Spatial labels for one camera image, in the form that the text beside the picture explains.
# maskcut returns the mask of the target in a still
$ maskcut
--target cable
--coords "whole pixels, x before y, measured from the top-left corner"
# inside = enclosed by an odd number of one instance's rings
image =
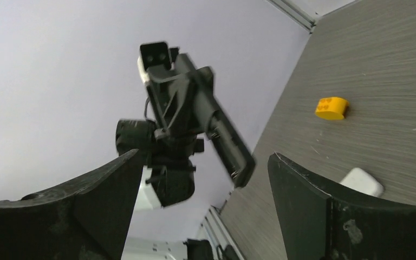
[[[147,99],[146,99],[146,104],[144,105],[144,119],[146,119],[146,121],[149,121],[149,122],[153,122],[153,123],[155,123],[155,121],[154,120],[152,120],[152,119],[150,119],[150,118],[148,118],[147,117],[147,107],[149,106],[149,102],[150,102],[151,100],[149,99],[149,97],[147,97]]]

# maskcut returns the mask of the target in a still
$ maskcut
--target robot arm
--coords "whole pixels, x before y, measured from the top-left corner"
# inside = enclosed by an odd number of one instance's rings
[[[255,161],[213,97],[211,69],[196,69],[178,53],[166,43],[141,46],[155,121],[119,121],[118,158],[19,201],[0,201],[0,259],[121,259],[135,206],[166,207],[192,196],[189,157],[204,150],[201,133],[235,187],[247,184]],[[206,249],[202,244],[187,246],[188,260]]]
[[[131,149],[146,153],[135,208],[165,207],[192,196],[196,168],[189,157],[204,151],[204,140],[197,138],[202,133],[235,187],[244,187],[255,161],[213,96],[211,68],[196,69],[187,54],[165,42],[143,44],[140,51],[138,71],[148,93],[145,118],[150,103],[155,121],[121,120],[116,131],[119,154]]]

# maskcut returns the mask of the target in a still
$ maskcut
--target black plastic part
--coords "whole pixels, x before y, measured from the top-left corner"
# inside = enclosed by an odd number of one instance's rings
[[[205,140],[203,138],[197,139],[194,146],[194,153],[203,153],[205,152]]]
[[[139,50],[141,52],[144,70],[157,65],[163,65],[166,69],[171,69],[171,57],[166,42],[142,44]]]
[[[232,245],[227,245],[224,249],[225,260],[240,260]]]
[[[162,207],[188,200],[195,192],[194,168],[186,170],[153,170],[149,183],[155,190]]]
[[[354,191],[278,153],[268,170],[289,260],[416,259],[416,206]]]
[[[164,46],[152,43],[145,47],[151,49],[149,45],[153,44],[155,49]],[[151,80],[147,92],[156,117],[156,138],[177,139],[206,133],[235,187],[246,186],[256,162],[213,96],[211,68],[196,69],[183,53],[177,55],[172,70],[157,64],[146,71]]]
[[[157,152],[159,146],[154,138],[155,123],[145,120],[122,119],[115,130],[115,147],[119,155],[132,149]]]
[[[188,239],[185,244],[187,246],[187,260],[214,260],[213,249],[208,240]]]
[[[0,201],[0,260],[121,259],[143,159],[130,151],[19,201]]]
[[[179,55],[179,48],[173,47],[170,48],[170,56],[171,56],[171,62],[173,63],[176,60],[176,57]]]

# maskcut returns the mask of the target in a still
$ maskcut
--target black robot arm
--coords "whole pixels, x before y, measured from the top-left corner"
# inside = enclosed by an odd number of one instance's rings
[[[197,136],[205,133],[235,187],[244,187],[255,160],[213,96],[211,68],[195,68],[187,54],[165,42],[143,44],[140,51],[138,67],[148,93],[145,111],[150,103],[155,121],[121,120],[119,154],[131,149],[146,153],[145,165],[152,169],[148,182],[162,206],[169,206],[194,193],[196,168],[189,157],[204,151],[204,139]]]

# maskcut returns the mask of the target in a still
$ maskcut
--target wood grain table surface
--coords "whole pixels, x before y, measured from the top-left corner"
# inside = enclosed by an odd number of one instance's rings
[[[345,120],[314,115],[330,96],[350,102]],[[248,260],[287,259],[267,173],[274,152],[334,181],[360,167],[383,198],[416,205],[416,0],[362,0],[318,23],[255,148],[249,186],[222,212]]]

